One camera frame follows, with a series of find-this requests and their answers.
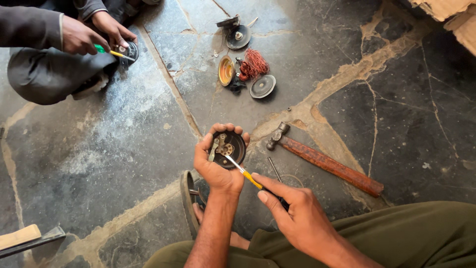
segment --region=screwdriver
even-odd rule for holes
[[[106,51],[104,50],[104,48],[102,48],[101,45],[98,45],[98,44],[94,44],[94,46],[96,47],[96,49],[98,50],[99,53],[105,53]],[[109,53],[111,53],[112,55],[115,55],[115,56],[118,56],[118,57],[122,57],[124,59],[128,59],[128,60],[131,60],[133,62],[135,62],[136,60],[133,59],[133,58],[130,58],[128,56],[124,56],[122,55],[121,53],[118,53],[118,52],[115,52],[115,51],[109,51]]]
[[[248,173],[248,171],[246,171],[244,168],[242,168],[241,166],[239,166],[235,160],[233,160],[233,158],[231,158],[229,155],[225,156],[228,160],[230,160],[234,165],[235,167],[237,167],[238,170],[240,170],[240,172],[252,183],[254,184],[256,187],[258,187],[258,189],[260,190],[263,190],[263,191],[267,191],[269,193],[271,193],[272,195],[276,196],[276,198],[279,200],[279,202],[281,203],[281,205],[284,207],[284,209],[286,211],[289,210],[289,204],[286,202],[286,200],[284,200],[284,198],[280,197],[280,196],[277,196],[275,194],[273,194],[273,192],[269,191],[268,189],[266,189],[263,185],[257,183],[253,177],[251,177],[251,174]]]

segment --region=cardboard box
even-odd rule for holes
[[[409,0],[437,21],[445,21],[445,29],[476,56],[476,0]]]

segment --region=man's left hand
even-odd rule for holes
[[[195,160],[193,166],[207,181],[208,185],[210,185],[210,192],[223,192],[238,196],[245,182],[245,178],[241,172],[237,168],[227,170],[215,162],[208,161],[208,150],[212,145],[213,134],[225,130],[234,131],[239,135],[243,133],[243,129],[240,126],[235,127],[232,123],[214,124],[203,140],[195,145]],[[246,146],[249,144],[249,139],[249,134],[244,133],[243,140]]]
[[[92,23],[94,23],[94,26],[101,32],[109,36],[109,45],[111,48],[116,44],[128,48],[129,44],[127,44],[124,39],[132,39],[134,43],[137,44],[137,35],[127,30],[126,27],[122,26],[105,11],[94,13],[92,15]]]

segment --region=fingernail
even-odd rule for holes
[[[258,192],[258,198],[263,202],[266,203],[268,200],[268,195],[265,193],[265,191],[259,191]]]

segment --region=knee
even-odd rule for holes
[[[144,268],[183,267],[194,243],[194,241],[183,241],[163,247],[150,257]]]
[[[441,221],[446,221],[454,226],[474,225],[476,223],[476,205],[454,202],[431,202],[434,213]]]
[[[45,75],[47,74],[33,75],[25,63],[12,59],[7,68],[10,86],[23,99],[40,105],[51,105],[65,100],[68,96],[64,94],[65,91],[54,83],[48,83],[50,79]]]

